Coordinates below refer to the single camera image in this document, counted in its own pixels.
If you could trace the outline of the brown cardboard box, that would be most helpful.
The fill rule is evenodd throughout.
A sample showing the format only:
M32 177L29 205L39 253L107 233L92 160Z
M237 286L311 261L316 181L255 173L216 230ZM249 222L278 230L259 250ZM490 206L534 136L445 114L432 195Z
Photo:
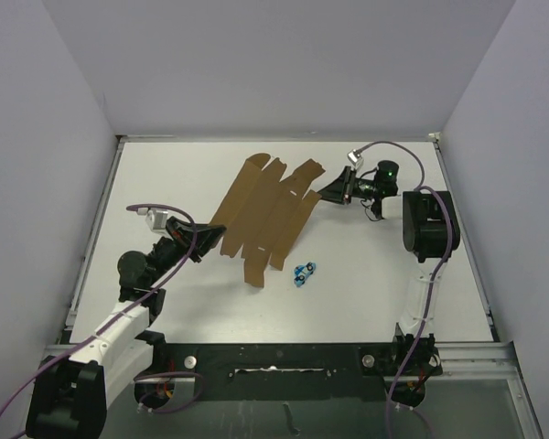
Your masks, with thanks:
M321 196L311 188L325 173L309 158L283 177L286 164L267 153L244 161L210 224L226 228L220 254L243 259L243 280L264 287L267 267L281 271Z

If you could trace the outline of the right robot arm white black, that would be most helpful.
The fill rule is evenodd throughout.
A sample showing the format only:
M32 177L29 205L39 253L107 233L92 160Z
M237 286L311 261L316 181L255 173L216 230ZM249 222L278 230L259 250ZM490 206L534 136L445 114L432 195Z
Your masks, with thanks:
M447 262L460 244L460 229L448 191L422 185L399 193L398 172L399 165L391 160L380 161L360 176L345 166L318 194L339 205L357 198L371 212L372 221L387 220L391 204L400 210L403 245L414 256L414 267L388 360L395 371L406 374L433 352L436 298Z

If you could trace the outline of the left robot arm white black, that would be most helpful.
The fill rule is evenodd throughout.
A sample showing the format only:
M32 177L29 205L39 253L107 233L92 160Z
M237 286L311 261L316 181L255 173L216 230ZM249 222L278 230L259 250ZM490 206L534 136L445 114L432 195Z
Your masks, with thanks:
M165 302L163 282L184 262L201 262L226 228L159 214L151 229L161 237L151 251L125 252L118 260L120 290L111 313L63 358L43 361L28 409L27 437L97 438L110 405L133 379L166 368L165 338L150 330Z

